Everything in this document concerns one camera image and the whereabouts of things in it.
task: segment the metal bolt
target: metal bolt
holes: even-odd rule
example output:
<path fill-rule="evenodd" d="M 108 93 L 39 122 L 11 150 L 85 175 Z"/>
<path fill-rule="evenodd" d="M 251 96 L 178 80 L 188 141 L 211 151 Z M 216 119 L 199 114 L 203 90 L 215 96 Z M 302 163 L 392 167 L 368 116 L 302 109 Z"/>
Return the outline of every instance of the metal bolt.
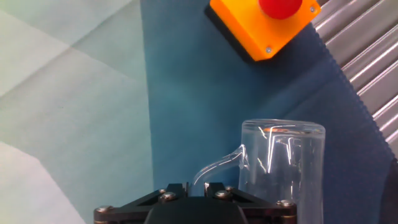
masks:
<path fill-rule="evenodd" d="M 205 182 L 205 193 L 207 193 L 207 188 L 210 186 L 208 182 Z"/>
<path fill-rule="evenodd" d="M 229 196 L 229 192 L 226 190 L 219 190 L 216 192 L 216 197 L 218 198 L 226 198 Z"/>
<path fill-rule="evenodd" d="M 110 211 L 110 210 L 112 210 L 112 209 L 113 209 L 113 207 L 110 206 L 110 205 L 103 205 L 103 206 L 98 207 L 98 208 L 96 209 L 96 211 L 97 211 L 97 212 L 104 213 L 104 212 L 108 212 L 108 211 Z"/>
<path fill-rule="evenodd" d="M 294 205 L 294 203 L 290 200 L 281 200 L 281 201 L 277 201 L 276 202 L 277 205 L 281 206 L 281 207 L 291 207 Z"/>
<path fill-rule="evenodd" d="M 173 192 L 165 192 L 162 196 L 160 196 L 163 200 L 173 200 L 175 199 L 176 194 Z"/>

